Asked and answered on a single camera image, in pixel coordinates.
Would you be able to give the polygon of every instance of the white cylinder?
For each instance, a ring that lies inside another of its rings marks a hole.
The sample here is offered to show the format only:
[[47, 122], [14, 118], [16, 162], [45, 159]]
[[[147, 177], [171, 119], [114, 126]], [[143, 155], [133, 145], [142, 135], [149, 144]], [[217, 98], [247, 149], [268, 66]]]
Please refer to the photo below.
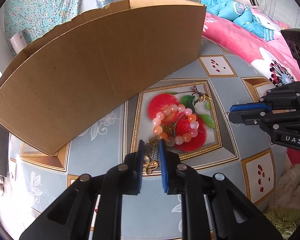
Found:
[[18, 31], [10, 39], [14, 51], [18, 54], [24, 47], [27, 46], [27, 42], [22, 34], [22, 31]]

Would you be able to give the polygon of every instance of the green fluffy rug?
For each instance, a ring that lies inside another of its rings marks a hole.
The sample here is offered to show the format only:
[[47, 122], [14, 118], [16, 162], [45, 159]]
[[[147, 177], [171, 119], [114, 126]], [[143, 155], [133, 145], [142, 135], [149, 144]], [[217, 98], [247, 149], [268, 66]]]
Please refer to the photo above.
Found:
[[300, 209], [277, 208], [266, 210], [264, 215], [277, 228], [284, 240], [288, 239], [300, 224]]

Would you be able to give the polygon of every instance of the pink blanket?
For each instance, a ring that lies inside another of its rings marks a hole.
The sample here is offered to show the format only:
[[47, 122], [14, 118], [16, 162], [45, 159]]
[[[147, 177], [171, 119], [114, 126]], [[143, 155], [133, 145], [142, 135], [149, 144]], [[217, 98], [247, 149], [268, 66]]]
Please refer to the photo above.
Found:
[[[256, 10], [253, 13], [258, 14], [268, 28], [282, 29], [264, 14]], [[266, 42], [233, 22], [207, 12], [202, 36], [243, 58], [276, 86], [300, 81], [298, 64], [279, 31], [275, 40]]]

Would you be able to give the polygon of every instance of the cardboard box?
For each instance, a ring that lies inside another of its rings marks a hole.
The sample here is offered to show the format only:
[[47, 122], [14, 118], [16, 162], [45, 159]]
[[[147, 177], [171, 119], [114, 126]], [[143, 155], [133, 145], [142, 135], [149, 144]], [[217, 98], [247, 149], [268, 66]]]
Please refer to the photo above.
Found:
[[123, 0], [29, 44], [0, 79], [0, 124], [52, 155], [111, 110], [196, 60], [206, 7]]

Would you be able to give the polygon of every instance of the green leaf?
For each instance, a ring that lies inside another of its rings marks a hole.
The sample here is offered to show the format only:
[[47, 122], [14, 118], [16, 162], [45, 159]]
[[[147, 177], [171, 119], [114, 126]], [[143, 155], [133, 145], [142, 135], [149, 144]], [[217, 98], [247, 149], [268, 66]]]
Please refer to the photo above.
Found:
[[195, 113], [194, 99], [195, 96], [185, 95], [180, 99], [180, 104], [183, 104], [186, 108], [190, 108], [192, 110], [192, 113]]
[[178, 94], [178, 92], [174, 92], [174, 91], [168, 91], [168, 92], [165, 92], [165, 94], [176, 95], [176, 94]]
[[209, 111], [211, 110], [211, 106], [210, 106], [210, 102], [209, 102], [209, 101], [206, 103], [206, 108], [207, 108]]
[[198, 116], [208, 125], [210, 128], [215, 129], [214, 121], [209, 114], [198, 114]]

